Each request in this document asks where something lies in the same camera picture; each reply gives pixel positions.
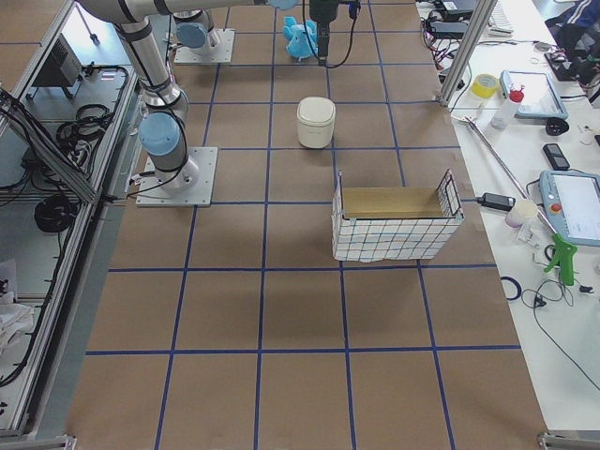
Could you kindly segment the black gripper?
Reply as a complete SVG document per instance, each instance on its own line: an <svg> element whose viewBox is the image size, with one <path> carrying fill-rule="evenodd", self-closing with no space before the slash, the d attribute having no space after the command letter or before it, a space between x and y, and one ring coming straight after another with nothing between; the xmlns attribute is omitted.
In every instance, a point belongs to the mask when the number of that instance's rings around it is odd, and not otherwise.
<svg viewBox="0 0 600 450"><path fill-rule="evenodd" d="M330 24L338 16L338 1L310 0L309 16L310 19L316 23L318 64L320 66L325 66L329 51Z"/></svg>

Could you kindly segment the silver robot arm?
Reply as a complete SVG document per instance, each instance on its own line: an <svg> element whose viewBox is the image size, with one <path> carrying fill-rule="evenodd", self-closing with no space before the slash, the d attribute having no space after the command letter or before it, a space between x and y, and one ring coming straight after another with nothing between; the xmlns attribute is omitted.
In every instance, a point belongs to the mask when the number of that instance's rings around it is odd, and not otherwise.
<svg viewBox="0 0 600 450"><path fill-rule="evenodd" d="M142 88L149 116L142 120L139 136L155 167L160 187L176 189L194 172L189 161L185 121L188 99L168 70L149 21L151 16L207 13L212 8L270 6L289 9L289 1L81 1L95 18L111 23Z"/></svg>
<svg viewBox="0 0 600 450"><path fill-rule="evenodd" d="M343 1L309 1L302 6L302 20L285 16L281 33L286 39L286 53L298 61L315 57L320 67L327 67L331 23L338 17ZM216 50L225 30L218 30L206 9L174 13L175 35L179 44L196 53Z"/></svg>

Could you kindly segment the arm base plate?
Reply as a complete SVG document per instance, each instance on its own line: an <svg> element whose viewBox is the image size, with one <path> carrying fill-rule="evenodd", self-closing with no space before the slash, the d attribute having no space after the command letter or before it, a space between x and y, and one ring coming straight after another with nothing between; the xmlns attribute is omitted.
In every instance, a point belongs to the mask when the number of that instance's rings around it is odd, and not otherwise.
<svg viewBox="0 0 600 450"><path fill-rule="evenodd" d="M136 196L140 207L209 207L218 161L216 147L189 147L187 164L170 182L173 174L158 171L157 176L144 177L141 194Z"/></svg>
<svg viewBox="0 0 600 450"><path fill-rule="evenodd" d="M201 48L179 46L175 52L174 63L187 66L230 64L233 58L235 30L216 29L215 33L217 40L209 38Z"/></svg>

